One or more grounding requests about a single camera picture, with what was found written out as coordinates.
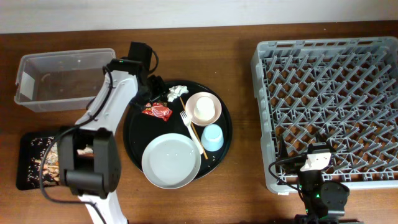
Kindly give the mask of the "white tissue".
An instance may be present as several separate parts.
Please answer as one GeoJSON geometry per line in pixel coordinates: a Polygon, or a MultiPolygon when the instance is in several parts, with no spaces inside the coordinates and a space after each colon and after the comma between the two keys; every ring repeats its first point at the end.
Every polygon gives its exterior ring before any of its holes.
{"type": "Polygon", "coordinates": [[[187,86],[177,85],[169,88],[167,94],[167,101],[173,102],[175,99],[180,98],[183,94],[189,93],[187,86]]]}

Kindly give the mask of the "red snack wrapper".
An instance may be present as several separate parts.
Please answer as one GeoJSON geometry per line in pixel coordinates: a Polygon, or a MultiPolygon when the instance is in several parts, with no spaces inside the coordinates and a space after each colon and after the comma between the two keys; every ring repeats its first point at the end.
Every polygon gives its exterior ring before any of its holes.
{"type": "Polygon", "coordinates": [[[172,115],[172,110],[165,103],[153,102],[147,103],[142,113],[168,121],[172,115]]]}

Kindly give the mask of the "grey plate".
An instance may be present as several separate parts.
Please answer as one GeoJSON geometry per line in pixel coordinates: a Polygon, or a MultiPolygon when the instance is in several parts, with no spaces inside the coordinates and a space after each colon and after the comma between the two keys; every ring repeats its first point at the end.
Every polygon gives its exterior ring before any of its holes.
{"type": "Polygon", "coordinates": [[[149,182],[162,189],[178,189],[198,174],[201,154],[188,137],[163,134],[153,139],[142,155],[142,171],[149,182]]]}

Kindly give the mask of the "pile of white rice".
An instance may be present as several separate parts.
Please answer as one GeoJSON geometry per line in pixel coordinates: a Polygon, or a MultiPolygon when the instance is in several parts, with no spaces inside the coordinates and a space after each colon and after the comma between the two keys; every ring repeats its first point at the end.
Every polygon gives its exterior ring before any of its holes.
{"type": "Polygon", "coordinates": [[[47,150],[50,143],[53,141],[54,137],[45,137],[45,138],[34,138],[30,141],[28,145],[28,152],[29,152],[29,166],[27,170],[27,177],[26,180],[30,183],[34,188],[39,188],[39,180],[34,180],[33,175],[37,175],[40,171],[36,171],[36,169],[32,166],[33,159],[38,159],[40,152],[44,152],[47,150]]]}

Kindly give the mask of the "peanut shells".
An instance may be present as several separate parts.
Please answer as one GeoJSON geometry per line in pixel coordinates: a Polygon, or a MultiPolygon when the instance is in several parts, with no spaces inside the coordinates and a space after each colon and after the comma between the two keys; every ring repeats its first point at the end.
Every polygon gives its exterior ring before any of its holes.
{"type": "MultiPolygon", "coordinates": [[[[36,171],[40,171],[40,166],[41,163],[43,162],[43,156],[45,153],[40,152],[39,158],[38,159],[33,159],[33,167],[36,169],[36,171]]],[[[89,146],[86,146],[84,149],[77,149],[78,156],[93,156],[93,149],[89,146]]],[[[59,169],[59,162],[58,162],[58,148],[57,145],[54,144],[52,146],[50,152],[48,153],[44,168],[43,168],[43,183],[44,186],[53,186],[53,185],[59,185],[60,184],[60,169],[59,169]]],[[[39,180],[39,174],[33,175],[34,180],[39,180]]]]}

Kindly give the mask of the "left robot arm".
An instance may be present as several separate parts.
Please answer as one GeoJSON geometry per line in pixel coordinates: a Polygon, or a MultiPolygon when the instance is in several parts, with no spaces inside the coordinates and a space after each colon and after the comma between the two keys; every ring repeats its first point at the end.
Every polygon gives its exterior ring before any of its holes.
{"type": "Polygon", "coordinates": [[[87,207],[93,223],[128,222],[116,193],[121,161],[115,133],[129,105],[141,110],[166,94],[150,65],[157,57],[147,44],[131,42],[127,56],[103,66],[103,86],[87,112],[55,140],[60,182],[87,207]]]}

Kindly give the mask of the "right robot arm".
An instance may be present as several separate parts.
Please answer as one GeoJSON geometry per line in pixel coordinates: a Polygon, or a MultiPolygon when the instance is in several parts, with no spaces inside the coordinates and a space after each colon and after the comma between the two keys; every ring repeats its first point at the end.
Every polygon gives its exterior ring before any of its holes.
{"type": "Polygon", "coordinates": [[[284,138],[279,136],[279,157],[274,165],[297,175],[297,185],[288,186],[298,192],[306,210],[306,214],[295,216],[295,223],[338,223],[345,215],[349,188],[322,177],[335,153],[326,138],[316,133],[315,142],[308,145],[306,152],[290,157],[284,138]]]}

